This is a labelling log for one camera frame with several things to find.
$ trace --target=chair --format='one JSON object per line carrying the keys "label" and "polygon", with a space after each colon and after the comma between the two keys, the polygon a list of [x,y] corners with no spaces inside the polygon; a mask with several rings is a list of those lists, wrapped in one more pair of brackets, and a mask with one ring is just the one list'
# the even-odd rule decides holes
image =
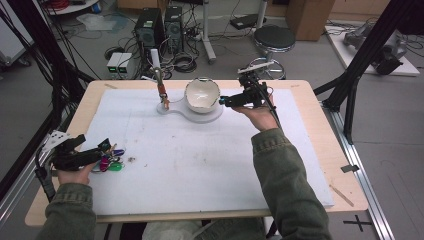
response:
{"label": "chair", "polygon": [[270,79],[286,79],[284,67],[272,58],[274,53],[290,51],[296,42],[294,34],[288,28],[267,25],[257,29],[253,35],[255,44],[265,52],[264,57],[250,62],[249,67],[256,64],[272,62],[273,64],[256,70],[259,77]]}

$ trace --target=cardboard box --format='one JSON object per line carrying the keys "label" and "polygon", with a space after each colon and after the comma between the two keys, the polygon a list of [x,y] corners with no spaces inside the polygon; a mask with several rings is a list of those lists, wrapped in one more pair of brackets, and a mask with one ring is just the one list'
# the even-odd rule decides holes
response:
{"label": "cardboard box", "polygon": [[143,9],[143,8],[160,8],[162,13],[168,6],[169,0],[118,0],[118,8],[123,9]]}
{"label": "cardboard box", "polygon": [[286,15],[287,5],[280,4],[267,4],[265,16],[268,17],[282,17]]}
{"label": "cardboard box", "polygon": [[318,41],[335,0],[291,0],[286,22],[296,40]]}

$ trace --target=wooden table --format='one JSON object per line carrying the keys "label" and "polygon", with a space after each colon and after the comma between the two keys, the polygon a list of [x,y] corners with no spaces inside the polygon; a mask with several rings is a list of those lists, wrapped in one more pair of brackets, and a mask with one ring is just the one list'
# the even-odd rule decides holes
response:
{"label": "wooden table", "polygon": [[[166,81],[167,89],[183,89],[189,81]],[[240,89],[236,80],[215,80],[222,89]],[[274,89],[290,89],[303,118],[305,128],[319,159],[327,183],[335,202],[327,212],[364,211],[368,208],[367,200],[352,172],[343,173],[340,169],[348,165],[331,127],[319,105],[311,86],[302,80],[266,81]],[[154,89],[156,84],[149,81],[95,81],[92,82],[75,113],[68,128],[72,136],[85,134],[97,111],[103,92],[106,89]],[[43,190],[40,188],[28,211],[25,222],[29,226],[41,226],[46,218],[44,210],[48,204]],[[130,216],[99,216],[98,222],[134,222],[160,221],[180,219],[207,219],[224,217],[262,217],[269,216],[269,211],[227,211],[184,214],[148,214]]]}

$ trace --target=concrete floor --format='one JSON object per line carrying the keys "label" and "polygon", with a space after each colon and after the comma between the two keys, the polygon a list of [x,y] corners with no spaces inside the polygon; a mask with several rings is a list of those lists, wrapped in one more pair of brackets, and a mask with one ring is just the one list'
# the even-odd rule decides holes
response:
{"label": "concrete floor", "polygon": [[[216,4],[222,9],[233,9],[237,1],[224,2],[217,1]],[[257,11],[253,5],[249,10],[246,12]],[[109,78],[105,67],[105,50],[116,46],[120,39],[131,37],[130,31],[134,27],[127,18],[108,15],[113,11],[114,5],[110,4],[102,13],[118,22],[119,28],[109,32],[84,32],[83,26],[71,27],[76,23],[75,16],[83,12],[62,19],[65,27],[78,29],[80,33],[73,36],[71,42],[102,79]],[[211,13],[211,16],[224,15],[210,20],[211,34],[224,31],[230,14]],[[284,19],[279,18],[269,18],[269,23],[285,26]],[[243,33],[231,26],[227,28],[227,34]],[[240,39],[221,38],[212,41],[212,45],[217,55],[215,64],[208,64],[203,46],[198,44],[200,56],[196,60],[197,69],[192,73],[174,72],[172,79],[199,76],[236,79],[237,69],[259,56],[250,36]],[[406,57],[422,72],[422,57],[411,52]],[[344,71],[327,36],[322,36],[317,42],[299,41],[290,52],[275,54],[274,58],[284,65],[287,79],[307,80],[313,88],[333,80]],[[77,58],[77,61],[82,71],[93,75],[81,59]],[[34,64],[31,67],[15,65],[0,73],[0,76],[3,77],[0,80],[0,95],[3,99],[0,101],[0,176],[3,178],[49,113],[51,88]],[[422,74],[417,77],[364,74],[358,85],[353,141],[393,235],[398,239],[424,238],[423,89]],[[324,100],[328,95],[321,94],[318,100]],[[39,228],[26,226],[24,219],[38,187],[38,182],[34,180],[0,229],[0,239],[35,237]],[[372,225],[345,223],[356,221],[355,215],[362,222],[371,221],[367,212],[329,214],[334,239],[378,239]],[[119,228],[120,224],[113,226],[110,239],[118,238]],[[105,230],[106,225],[99,224],[96,239],[103,239]]]}

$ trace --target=green sleeve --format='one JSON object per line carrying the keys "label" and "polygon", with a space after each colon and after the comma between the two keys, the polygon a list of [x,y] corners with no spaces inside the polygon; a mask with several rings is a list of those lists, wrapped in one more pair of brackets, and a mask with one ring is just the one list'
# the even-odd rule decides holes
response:
{"label": "green sleeve", "polygon": [[61,185],[46,208],[47,220],[36,239],[94,239],[96,215],[92,196],[87,185]]}
{"label": "green sleeve", "polygon": [[261,132],[252,144],[262,192],[284,240],[331,239],[327,213],[306,180],[299,153],[283,131]]}

